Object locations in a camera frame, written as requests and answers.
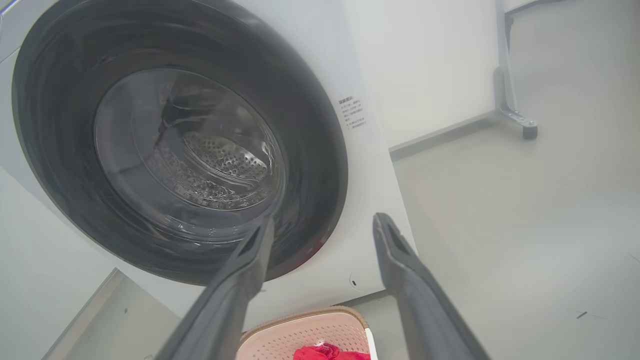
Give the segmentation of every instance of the front-loading washing machine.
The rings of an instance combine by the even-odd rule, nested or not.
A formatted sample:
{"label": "front-loading washing machine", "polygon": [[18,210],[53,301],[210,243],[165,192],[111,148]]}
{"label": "front-loading washing machine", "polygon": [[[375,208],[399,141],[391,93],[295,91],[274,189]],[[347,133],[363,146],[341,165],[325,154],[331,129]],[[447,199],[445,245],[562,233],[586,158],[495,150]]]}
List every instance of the front-loading washing machine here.
{"label": "front-loading washing machine", "polygon": [[413,244],[342,1],[18,0],[1,26],[0,165],[178,315],[264,216],[247,327],[382,290],[376,212]]}

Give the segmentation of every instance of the red cloth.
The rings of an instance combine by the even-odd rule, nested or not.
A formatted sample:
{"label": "red cloth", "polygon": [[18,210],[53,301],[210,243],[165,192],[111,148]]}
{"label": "red cloth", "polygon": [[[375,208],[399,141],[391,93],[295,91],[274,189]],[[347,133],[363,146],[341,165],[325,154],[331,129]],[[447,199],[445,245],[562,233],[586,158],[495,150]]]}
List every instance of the red cloth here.
{"label": "red cloth", "polygon": [[324,343],[297,349],[293,360],[371,360],[371,356],[357,351],[340,351],[337,346]]}

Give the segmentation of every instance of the warning label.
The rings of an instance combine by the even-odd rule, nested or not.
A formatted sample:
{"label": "warning label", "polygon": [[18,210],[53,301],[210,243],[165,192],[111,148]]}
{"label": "warning label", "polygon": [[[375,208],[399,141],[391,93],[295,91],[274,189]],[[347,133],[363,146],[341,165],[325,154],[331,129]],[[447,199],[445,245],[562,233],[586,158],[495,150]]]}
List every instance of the warning label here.
{"label": "warning label", "polygon": [[347,129],[353,130],[367,123],[364,119],[364,113],[362,112],[364,109],[362,108],[360,100],[349,96],[340,100],[338,103],[340,104],[342,121]]}

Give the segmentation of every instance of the laundry basket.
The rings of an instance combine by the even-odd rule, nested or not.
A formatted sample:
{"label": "laundry basket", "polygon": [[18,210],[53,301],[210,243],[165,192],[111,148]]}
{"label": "laundry basket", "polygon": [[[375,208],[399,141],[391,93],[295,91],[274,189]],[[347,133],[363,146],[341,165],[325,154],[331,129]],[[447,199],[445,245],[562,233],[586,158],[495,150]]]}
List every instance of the laundry basket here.
{"label": "laundry basket", "polygon": [[292,360],[297,349],[322,342],[378,360],[369,325],[346,306],[295,314],[249,330],[240,339],[236,360]]}

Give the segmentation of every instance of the metal frame leg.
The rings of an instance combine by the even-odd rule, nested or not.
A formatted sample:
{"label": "metal frame leg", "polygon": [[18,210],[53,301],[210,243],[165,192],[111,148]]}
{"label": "metal frame leg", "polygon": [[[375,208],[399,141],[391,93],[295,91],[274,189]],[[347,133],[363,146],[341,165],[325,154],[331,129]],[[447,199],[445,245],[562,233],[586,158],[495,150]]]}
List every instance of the metal frame leg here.
{"label": "metal frame leg", "polygon": [[522,116],[517,110],[512,110],[507,103],[504,70],[502,67],[493,72],[493,87],[495,89],[495,108],[498,115],[522,126],[522,137],[533,140],[538,137],[538,121]]}

